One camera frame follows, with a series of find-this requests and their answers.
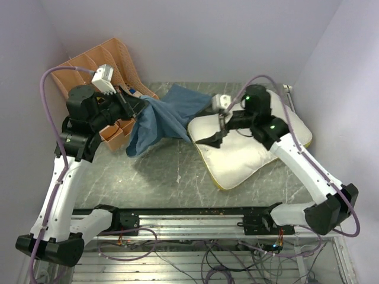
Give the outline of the white pillow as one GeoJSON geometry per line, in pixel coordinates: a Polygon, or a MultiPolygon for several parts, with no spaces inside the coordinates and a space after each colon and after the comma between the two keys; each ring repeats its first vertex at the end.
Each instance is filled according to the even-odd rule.
{"type": "MultiPolygon", "coordinates": [[[[280,96],[271,90],[272,114],[286,120],[280,96]]],[[[312,133],[304,122],[286,106],[290,122],[300,144],[308,147],[312,141],[312,133]]],[[[251,177],[260,168],[277,159],[252,137],[244,137],[231,130],[223,139],[219,149],[195,143],[218,132],[218,115],[196,117],[187,126],[188,135],[200,153],[205,166],[215,183],[222,190],[230,190],[251,177]]]]}

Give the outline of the blue pillowcase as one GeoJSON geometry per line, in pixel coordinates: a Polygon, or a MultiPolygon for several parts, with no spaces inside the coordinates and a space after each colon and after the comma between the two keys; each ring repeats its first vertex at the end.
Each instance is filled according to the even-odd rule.
{"type": "Polygon", "coordinates": [[[141,96],[148,106],[137,116],[133,125],[128,157],[136,157],[163,138],[183,139],[190,143],[187,126],[199,113],[211,105],[211,96],[181,87],[171,86],[162,99],[141,96]]]}

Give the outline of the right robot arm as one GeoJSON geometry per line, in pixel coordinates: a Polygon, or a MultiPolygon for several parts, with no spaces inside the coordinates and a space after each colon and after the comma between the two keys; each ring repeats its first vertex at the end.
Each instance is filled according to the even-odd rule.
{"type": "Polygon", "coordinates": [[[325,235],[356,217],[357,187],[342,183],[307,151],[311,132],[276,93],[250,85],[236,98],[214,95],[211,107],[212,114],[194,118],[188,132],[220,188],[232,189],[279,159],[311,196],[307,203],[269,206],[261,219],[266,233],[297,225],[325,235]]]}

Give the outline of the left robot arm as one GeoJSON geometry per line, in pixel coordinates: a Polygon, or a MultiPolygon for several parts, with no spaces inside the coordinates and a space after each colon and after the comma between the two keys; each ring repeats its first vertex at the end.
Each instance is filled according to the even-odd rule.
{"type": "Polygon", "coordinates": [[[120,210],[111,205],[98,205],[83,219],[72,219],[78,182],[101,144],[100,131],[119,120],[136,118],[148,105],[122,88],[110,94],[88,85],[70,90],[66,101],[69,115],[58,135],[52,181],[30,233],[17,238],[17,250],[38,260],[73,267],[94,237],[120,230],[120,210]]]}

